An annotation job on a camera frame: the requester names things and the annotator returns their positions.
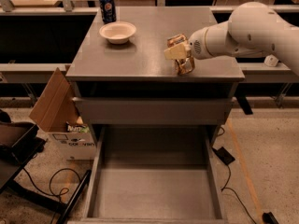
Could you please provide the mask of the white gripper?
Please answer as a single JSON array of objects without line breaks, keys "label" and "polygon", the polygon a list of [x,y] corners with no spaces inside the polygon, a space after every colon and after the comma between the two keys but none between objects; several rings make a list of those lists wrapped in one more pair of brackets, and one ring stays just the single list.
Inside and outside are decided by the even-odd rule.
[{"label": "white gripper", "polygon": [[206,48],[206,32],[207,28],[194,32],[189,38],[189,45],[185,43],[176,44],[164,51],[164,57],[167,60],[186,59],[191,52],[192,56],[197,60],[207,59],[209,53]]}]

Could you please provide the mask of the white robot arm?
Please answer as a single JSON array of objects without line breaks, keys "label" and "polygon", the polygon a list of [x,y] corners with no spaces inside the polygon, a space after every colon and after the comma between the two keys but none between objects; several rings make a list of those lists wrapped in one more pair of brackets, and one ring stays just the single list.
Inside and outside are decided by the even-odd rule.
[{"label": "white robot arm", "polygon": [[237,7],[227,21],[204,27],[191,36],[167,40],[164,56],[190,73],[186,63],[227,55],[272,55],[299,75],[299,27],[283,20],[265,4],[248,2]]}]

